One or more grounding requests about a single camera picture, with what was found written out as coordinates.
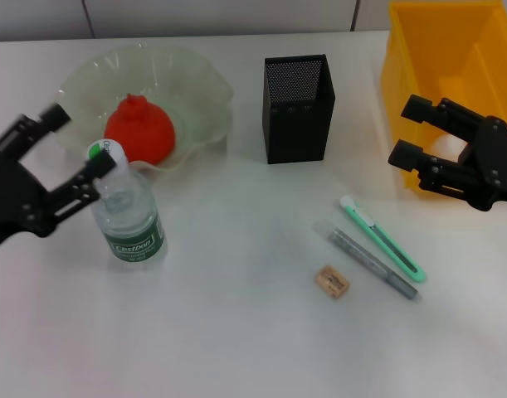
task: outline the white table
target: white table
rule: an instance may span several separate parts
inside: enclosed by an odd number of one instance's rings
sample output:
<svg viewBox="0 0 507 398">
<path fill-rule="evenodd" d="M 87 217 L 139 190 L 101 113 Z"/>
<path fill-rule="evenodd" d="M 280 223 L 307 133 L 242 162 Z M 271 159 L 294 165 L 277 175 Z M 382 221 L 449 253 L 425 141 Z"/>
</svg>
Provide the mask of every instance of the white table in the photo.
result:
<svg viewBox="0 0 507 398">
<path fill-rule="evenodd" d="M 178 38 L 235 90 L 227 147 L 153 180 L 163 264 L 119 272 L 88 210 L 0 247 L 0 397 L 507 397 L 507 204 L 417 200 L 387 165 L 386 32 Z M 131 40 L 0 43 L 0 133 L 85 59 Z M 325 53 L 336 104 L 322 163 L 268 166 L 263 60 Z M 79 163 L 53 137 L 26 165 L 54 187 Z M 406 300 L 312 230 L 355 195 L 418 260 Z M 339 301 L 314 284 L 332 264 Z"/>
</svg>

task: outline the eraser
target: eraser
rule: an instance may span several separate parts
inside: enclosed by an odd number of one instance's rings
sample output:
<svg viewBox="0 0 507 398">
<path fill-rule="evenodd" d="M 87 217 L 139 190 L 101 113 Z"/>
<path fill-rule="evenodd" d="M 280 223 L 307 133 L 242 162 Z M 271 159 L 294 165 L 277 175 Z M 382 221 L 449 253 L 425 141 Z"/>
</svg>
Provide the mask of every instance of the eraser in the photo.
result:
<svg viewBox="0 0 507 398">
<path fill-rule="evenodd" d="M 333 299 L 339 299 L 349 289 L 350 283 L 331 265 L 326 265 L 316 275 L 316 283 Z"/>
</svg>

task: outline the yellow plastic bin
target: yellow plastic bin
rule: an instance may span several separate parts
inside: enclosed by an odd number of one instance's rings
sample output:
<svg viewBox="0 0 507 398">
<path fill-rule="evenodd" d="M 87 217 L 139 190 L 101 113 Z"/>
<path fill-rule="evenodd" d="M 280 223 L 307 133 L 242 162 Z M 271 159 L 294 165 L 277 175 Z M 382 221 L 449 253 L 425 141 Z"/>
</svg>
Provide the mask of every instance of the yellow plastic bin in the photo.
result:
<svg viewBox="0 0 507 398">
<path fill-rule="evenodd" d="M 507 122 L 507 13 L 500 2 L 393 2 L 390 18 L 381 81 L 393 143 L 404 139 L 431 153 L 446 134 L 400 116 L 411 94 L 434 104 L 447 97 Z M 417 172 L 402 173 L 405 187 L 417 187 Z"/>
</svg>

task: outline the plastic bottle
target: plastic bottle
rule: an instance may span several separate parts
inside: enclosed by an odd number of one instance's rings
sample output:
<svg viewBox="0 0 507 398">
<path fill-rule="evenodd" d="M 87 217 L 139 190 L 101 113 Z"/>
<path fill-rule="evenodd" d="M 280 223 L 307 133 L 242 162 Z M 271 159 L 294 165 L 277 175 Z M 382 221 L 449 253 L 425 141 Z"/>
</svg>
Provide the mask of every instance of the plastic bottle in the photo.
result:
<svg viewBox="0 0 507 398">
<path fill-rule="evenodd" d="M 113 254 L 130 263 L 148 260 L 167 249 L 152 191 L 143 176 L 129 167 L 120 144 L 101 139 L 89 146 L 93 158 L 102 148 L 117 163 L 95 183 L 100 199 L 91 210 Z"/>
</svg>

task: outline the black mesh pen holder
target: black mesh pen holder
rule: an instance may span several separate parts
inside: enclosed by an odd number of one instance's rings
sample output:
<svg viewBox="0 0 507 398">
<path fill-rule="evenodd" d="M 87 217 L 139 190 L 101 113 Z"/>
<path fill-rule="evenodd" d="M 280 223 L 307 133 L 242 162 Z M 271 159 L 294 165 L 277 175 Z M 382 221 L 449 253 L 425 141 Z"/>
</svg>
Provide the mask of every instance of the black mesh pen holder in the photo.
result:
<svg viewBox="0 0 507 398">
<path fill-rule="evenodd" d="M 334 100 L 325 55 L 266 58 L 262 129 L 268 163 L 323 160 Z"/>
</svg>

